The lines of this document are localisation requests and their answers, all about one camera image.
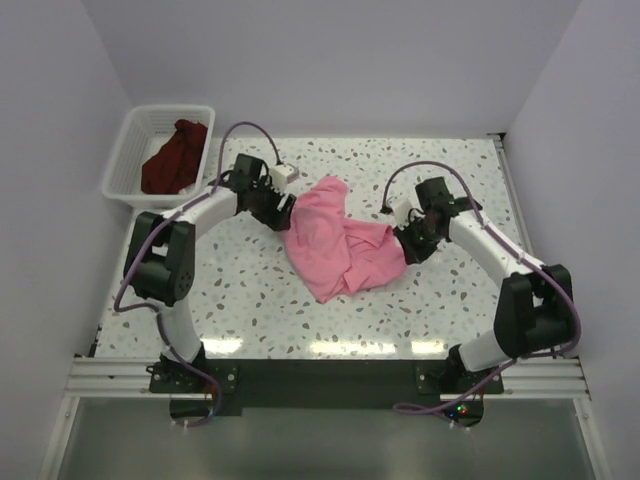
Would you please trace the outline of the pink t-shirt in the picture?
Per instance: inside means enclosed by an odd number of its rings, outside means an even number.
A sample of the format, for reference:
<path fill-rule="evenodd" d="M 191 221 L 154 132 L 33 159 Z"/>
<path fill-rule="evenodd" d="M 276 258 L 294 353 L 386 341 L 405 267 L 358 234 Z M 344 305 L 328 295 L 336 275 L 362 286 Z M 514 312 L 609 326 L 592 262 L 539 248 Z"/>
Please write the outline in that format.
<path fill-rule="evenodd" d="M 281 235 L 291 265 L 322 304 L 385 286 L 407 268 L 391 226 L 346 215 L 347 193 L 343 181 L 323 177 L 295 201 Z"/>

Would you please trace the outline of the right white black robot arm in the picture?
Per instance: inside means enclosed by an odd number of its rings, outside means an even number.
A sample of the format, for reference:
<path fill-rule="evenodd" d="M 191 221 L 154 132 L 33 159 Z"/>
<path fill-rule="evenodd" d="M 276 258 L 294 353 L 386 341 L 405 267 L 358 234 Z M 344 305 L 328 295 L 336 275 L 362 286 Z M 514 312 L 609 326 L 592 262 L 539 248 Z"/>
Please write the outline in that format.
<path fill-rule="evenodd" d="M 500 232 L 470 195 L 455 197 L 444 178 L 415 188 L 417 199 L 394 200 L 394 235 L 407 264 L 421 264 L 443 242 L 462 248 L 499 289 L 488 332 L 450 348 L 435 379 L 443 392 L 469 392 L 509 361 L 565 346 L 579 333 L 572 279 L 561 265 L 549 266 Z"/>

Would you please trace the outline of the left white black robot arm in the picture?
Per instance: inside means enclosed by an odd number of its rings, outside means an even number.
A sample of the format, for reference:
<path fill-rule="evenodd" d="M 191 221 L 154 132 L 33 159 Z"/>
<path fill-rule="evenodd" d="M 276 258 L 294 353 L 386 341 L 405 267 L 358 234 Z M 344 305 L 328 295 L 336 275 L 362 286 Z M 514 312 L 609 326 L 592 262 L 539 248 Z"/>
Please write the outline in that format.
<path fill-rule="evenodd" d="M 151 367 L 154 380 L 196 392 L 214 377 L 207 371 L 204 344 L 191 317 L 188 296 L 196 273 L 198 240 L 222 222 L 247 212 L 274 232 L 290 226 L 296 197 L 287 186 L 296 167 L 269 167 L 240 154 L 233 167 L 219 174 L 195 198 L 162 213 L 137 216 L 116 294 L 119 313 L 146 308 L 162 342 L 160 360 Z"/>

